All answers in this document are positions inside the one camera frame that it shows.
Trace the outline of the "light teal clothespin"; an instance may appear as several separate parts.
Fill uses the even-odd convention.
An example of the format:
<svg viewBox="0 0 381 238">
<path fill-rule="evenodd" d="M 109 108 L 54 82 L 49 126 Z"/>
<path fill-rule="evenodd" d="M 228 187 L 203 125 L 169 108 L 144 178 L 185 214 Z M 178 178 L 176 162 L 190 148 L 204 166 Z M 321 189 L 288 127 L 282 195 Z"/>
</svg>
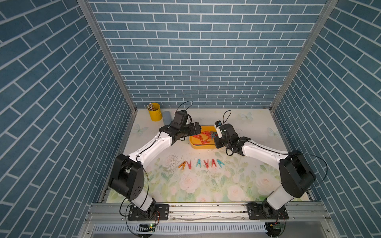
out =
<svg viewBox="0 0 381 238">
<path fill-rule="evenodd" d="M 222 168 L 222 166 L 225 166 L 225 164 L 221 161 L 221 160 L 219 160 L 219 159 L 217 159 L 217 163 L 218 163 L 218 165 Z"/>
</svg>

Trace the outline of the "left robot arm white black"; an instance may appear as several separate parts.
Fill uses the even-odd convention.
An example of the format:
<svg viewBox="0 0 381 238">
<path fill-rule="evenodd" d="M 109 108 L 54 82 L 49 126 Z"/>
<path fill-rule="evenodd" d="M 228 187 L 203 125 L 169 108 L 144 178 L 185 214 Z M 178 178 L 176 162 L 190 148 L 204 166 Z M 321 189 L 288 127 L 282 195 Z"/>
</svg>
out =
<svg viewBox="0 0 381 238">
<path fill-rule="evenodd" d="M 108 186 L 124 196 L 139 212 L 150 218 L 156 201 L 144 189 L 144 181 L 149 180 L 145 166 L 149 165 L 161 152 L 176 141 L 201 134 L 198 122 L 192 122 L 186 110 L 177 111 L 174 119 L 159 129 L 158 134 L 137 151 L 116 157 L 111 169 Z"/>
</svg>

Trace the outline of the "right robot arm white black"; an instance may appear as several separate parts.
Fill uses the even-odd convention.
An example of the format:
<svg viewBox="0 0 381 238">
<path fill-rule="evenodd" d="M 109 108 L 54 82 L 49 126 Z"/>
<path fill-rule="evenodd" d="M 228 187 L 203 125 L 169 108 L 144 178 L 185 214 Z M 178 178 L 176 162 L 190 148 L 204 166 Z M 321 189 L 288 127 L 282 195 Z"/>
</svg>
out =
<svg viewBox="0 0 381 238">
<path fill-rule="evenodd" d="M 221 121 L 217 121 L 214 127 L 217 132 L 214 139 L 216 148 L 225 147 L 226 151 L 257 159 L 279 170 L 281 185 L 262 202 L 266 217 L 272 216 L 294 198 L 300 198 L 315 182 L 316 176 L 301 152 L 280 151 L 260 145 L 248 137 L 239 137 L 231 124 Z"/>
</svg>

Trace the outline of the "orange clothespin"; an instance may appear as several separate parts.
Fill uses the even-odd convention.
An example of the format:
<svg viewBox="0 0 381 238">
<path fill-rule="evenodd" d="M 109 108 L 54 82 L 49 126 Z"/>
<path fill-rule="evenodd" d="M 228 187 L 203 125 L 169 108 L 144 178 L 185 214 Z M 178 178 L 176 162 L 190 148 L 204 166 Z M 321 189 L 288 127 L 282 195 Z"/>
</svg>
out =
<svg viewBox="0 0 381 238">
<path fill-rule="evenodd" d="M 183 161 L 179 166 L 178 166 L 178 169 L 181 169 L 182 171 L 185 169 L 187 163 L 186 161 Z"/>
</svg>

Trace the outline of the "yellow plastic storage box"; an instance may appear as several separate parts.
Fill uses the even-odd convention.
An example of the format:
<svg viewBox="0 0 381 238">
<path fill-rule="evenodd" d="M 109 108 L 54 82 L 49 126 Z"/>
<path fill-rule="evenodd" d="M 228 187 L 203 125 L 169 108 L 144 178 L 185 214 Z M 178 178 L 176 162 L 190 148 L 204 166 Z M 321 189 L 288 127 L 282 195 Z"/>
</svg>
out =
<svg viewBox="0 0 381 238">
<path fill-rule="evenodd" d="M 216 149 L 214 137 L 212 134 L 216 132 L 214 126 L 202 126 L 199 135 L 190 137 L 190 144 L 193 149 Z"/>
</svg>

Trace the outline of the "pink-red clothespin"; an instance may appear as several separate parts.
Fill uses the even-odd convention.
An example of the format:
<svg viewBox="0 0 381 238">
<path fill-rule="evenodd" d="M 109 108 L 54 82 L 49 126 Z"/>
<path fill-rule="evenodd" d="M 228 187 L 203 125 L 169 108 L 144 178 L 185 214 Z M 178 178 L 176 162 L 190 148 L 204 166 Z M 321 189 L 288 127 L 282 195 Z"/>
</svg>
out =
<svg viewBox="0 0 381 238">
<path fill-rule="evenodd" d="M 213 168 L 213 167 L 217 167 L 217 165 L 216 165 L 216 161 L 214 160 L 214 159 L 212 159 L 212 161 L 211 161 L 211 167 Z"/>
</svg>

